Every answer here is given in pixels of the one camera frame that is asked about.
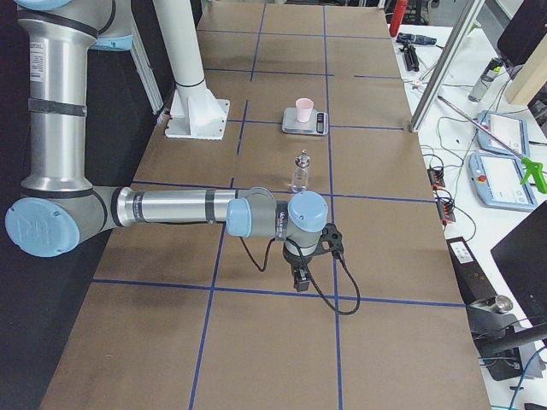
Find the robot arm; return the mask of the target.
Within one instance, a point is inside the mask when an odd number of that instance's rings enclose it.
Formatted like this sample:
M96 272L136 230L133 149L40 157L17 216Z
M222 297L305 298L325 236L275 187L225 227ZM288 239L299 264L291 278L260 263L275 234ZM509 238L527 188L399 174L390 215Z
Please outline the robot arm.
M21 198L5 213L11 242L48 258L72 251L105 231L136 224L222 224L241 240L281 242L294 289L316 286L309 265L317 255L344 257L328 206L306 190L287 201L262 187L247 190L134 190L129 186L142 147L116 139L86 175L87 57L119 52L123 66L146 62L128 1L19 1L16 18L29 38L30 172Z

